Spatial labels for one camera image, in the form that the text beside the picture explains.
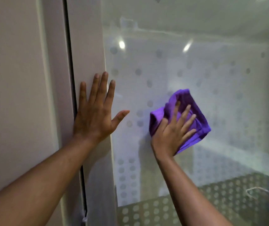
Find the microfiber cloth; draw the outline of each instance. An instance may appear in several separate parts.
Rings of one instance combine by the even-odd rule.
[[[150,113],[149,133],[151,136],[155,134],[157,128],[159,127],[159,124],[161,123],[161,120],[164,117],[167,118],[170,123],[173,115],[173,110],[177,101],[181,102],[177,114],[177,120],[180,118],[181,114],[185,111],[187,105],[191,105],[191,109],[186,121],[193,114],[196,114],[196,118],[191,127],[189,128],[189,130],[195,128],[196,133],[180,146],[176,154],[198,143],[211,131],[207,119],[205,118],[205,116],[195,103],[193,97],[190,94],[190,91],[188,89],[180,89],[170,97],[169,102],[166,103],[164,107],[161,107]]]

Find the finger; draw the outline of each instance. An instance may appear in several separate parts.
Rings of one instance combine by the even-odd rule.
[[[185,121],[186,121],[186,118],[190,112],[190,108],[191,108],[191,105],[187,105],[185,111],[182,113],[181,117],[179,118],[179,120],[177,121],[177,124],[176,124],[176,127],[178,130],[182,129]]]
[[[99,89],[98,89],[98,93],[97,93],[97,97],[96,97],[96,101],[95,101],[95,103],[97,103],[99,105],[104,104],[104,98],[105,98],[105,95],[107,92],[107,80],[108,80],[108,73],[103,72],[102,78],[101,78],[101,83],[99,85]]]
[[[192,137],[196,133],[196,129],[192,129],[189,132],[187,132],[183,137],[182,137],[182,143],[188,140],[190,137]]]
[[[193,123],[193,121],[195,120],[195,118],[196,118],[196,115],[193,114],[193,115],[190,117],[190,119],[187,120],[187,122],[184,124],[184,126],[183,126],[182,129],[181,129],[181,133],[182,133],[182,134],[185,134],[185,133],[189,130],[189,128],[190,128],[190,126],[192,125],[192,123]]]
[[[118,112],[118,114],[111,121],[112,131],[117,129],[119,123],[124,119],[125,116],[127,116],[129,112],[129,110],[122,110]]]
[[[111,80],[108,87],[107,96],[104,102],[104,108],[108,111],[111,111],[112,102],[114,100],[114,89],[115,89],[115,81]]]
[[[86,83],[81,82],[81,84],[80,84],[80,95],[79,95],[79,109],[83,108],[86,103],[87,103]]]
[[[168,119],[167,118],[163,118],[161,123],[159,124],[159,127],[158,127],[158,130],[160,132],[164,132],[165,128],[167,127],[168,125]]]
[[[88,99],[89,104],[95,103],[97,92],[98,92],[99,81],[100,81],[99,74],[95,74],[94,81],[92,83],[92,89],[90,91],[90,95]]]
[[[178,109],[180,106],[180,102],[177,101],[173,110],[173,115],[172,115],[172,120],[171,120],[171,124],[176,124],[176,119],[177,119],[177,113],[178,113]]]

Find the forearm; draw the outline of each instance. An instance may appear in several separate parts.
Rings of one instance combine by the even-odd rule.
[[[0,225],[45,225],[92,147],[74,138],[0,191]]]
[[[158,163],[182,225],[231,226],[173,158],[158,160]]]

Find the hand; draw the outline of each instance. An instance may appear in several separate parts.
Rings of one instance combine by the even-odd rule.
[[[101,82],[100,75],[95,74],[88,101],[86,99],[86,83],[81,82],[80,85],[79,109],[74,123],[74,137],[83,138],[93,146],[113,133],[129,113],[129,110],[122,110],[111,120],[115,81],[110,82],[106,94],[107,80],[107,72],[102,74]]]
[[[196,132],[196,129],[192,129],[188,132],[196,118],[195,114],[185,123],[191,108],[190,105],[186,107],[179,120],[176,120],[179,106],[180,102],[177,102],[170,124],[168,124],[166,118],[163,118],[155,135],[152,137],[151,146],[157,160],[172,158],[180,145]]]

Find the glass shower door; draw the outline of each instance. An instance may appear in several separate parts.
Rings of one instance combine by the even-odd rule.
[[[190,92],[212,131],[176,161],[234,225],[269,225],[269,0],[101,0],[122,226],[180,225],[150,147],[150,112]]]

